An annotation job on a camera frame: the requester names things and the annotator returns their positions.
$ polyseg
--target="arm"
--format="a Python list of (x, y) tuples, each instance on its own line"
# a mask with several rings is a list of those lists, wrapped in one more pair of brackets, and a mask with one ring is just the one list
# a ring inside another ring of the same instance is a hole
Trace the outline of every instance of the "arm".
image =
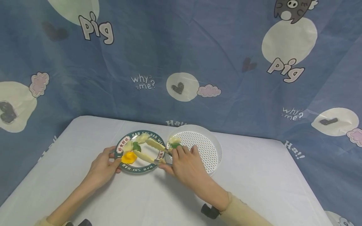
[(97, 189), (106, 184), (114, 175), (120, 173), (118, 169), (121, 158), (109, 162), (114, 158), (112, 151), (115, 147), (106, 148), (92, 162), (90, 170), (82, 183), (70, 194), (70, 196), (47, 218), (39, 221), (35, 226), (62, 226), (76, 212), (76, 210)]
[(179, 179), (195, 194), (220, 211), (221, 219), (228, 225), (272, 226), (241, 200), (225, 191), (207, 174), (196, 146), (178, 146), (172, 150), (172, 167), (160, 168)]

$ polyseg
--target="white colander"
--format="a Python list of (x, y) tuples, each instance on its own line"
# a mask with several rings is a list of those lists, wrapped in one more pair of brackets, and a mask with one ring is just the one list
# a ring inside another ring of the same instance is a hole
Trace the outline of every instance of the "white colander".
[(197, 145), (206, 172), (211, 176), (221, 163), (223, 151), (217, 138), (207, 129), (198, 125), (183, 125), (169, 135), (182, 139), (181, 144), (189, 149)]

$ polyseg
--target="white table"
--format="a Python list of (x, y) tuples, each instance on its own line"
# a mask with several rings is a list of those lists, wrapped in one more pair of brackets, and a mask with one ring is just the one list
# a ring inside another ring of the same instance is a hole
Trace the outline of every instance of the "white table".
[[(72, 121), (42, 160), (0, 207), (1, 226), (31, 226), (61, 204), (87, 174), (104, 147), (127, 133), (150, 130), (164, 140), (162, 125), (81, 116)], [(274, 226), (332, 226), (284, 145), (275, 140), (214, 133), (223, 160), (213, 178)], [(223, 225), (200, 213), (203, 202), (174, 178), (155, 169), (121, 173), (74, 216), (94, 226)]]

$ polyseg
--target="pig print backdrop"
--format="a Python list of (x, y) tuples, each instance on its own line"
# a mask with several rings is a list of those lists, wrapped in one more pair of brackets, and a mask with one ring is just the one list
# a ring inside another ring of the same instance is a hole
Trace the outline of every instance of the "pig print backdrop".
[(362, 225), (362, 1), (0, 6), (0, 204), (95, 115), (280, 140), (332, 224)]

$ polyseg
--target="green rim plate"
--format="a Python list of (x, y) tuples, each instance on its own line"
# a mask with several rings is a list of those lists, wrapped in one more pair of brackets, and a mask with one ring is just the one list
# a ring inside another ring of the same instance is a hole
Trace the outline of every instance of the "green rim plate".
[[(137, 130), (133, 131), (131, 133), (128, 133), (125, 135), (117, 144), (117, 148), (114, 151), (115, 158), (121, 158), (123, 156), (123, 146), (130, 140), (135, 140), (137, 136), (147, 133), (150, 135), (150, 138), (154, 139), (158, 143), (165, 146), (165, 142), (160, 137), (160, 135), (156, 134), (155, 132), (149, 131), (149, 130)], [(164, 158), (165, 152), (159, 151), (155, 148), (152, 148), (148, 146), (146, 143), (141, 144), (142, 151), (145, 151), (150, 157), (154, 157), (156, 160), (159, 160), (161, 158)], [(158, 165), (156, 164), (150, 164), (148, 162), (145, 162), (141, 160), (140, 158), (137, 158), (137, 160), (132, 164), (125, 164), (120, 163), (119, 167), (126, 172), (133, 173), (133, 174), (143, 174), (146, 172), (149, 172), (151, 170), (154, 170), (157, 168)]]

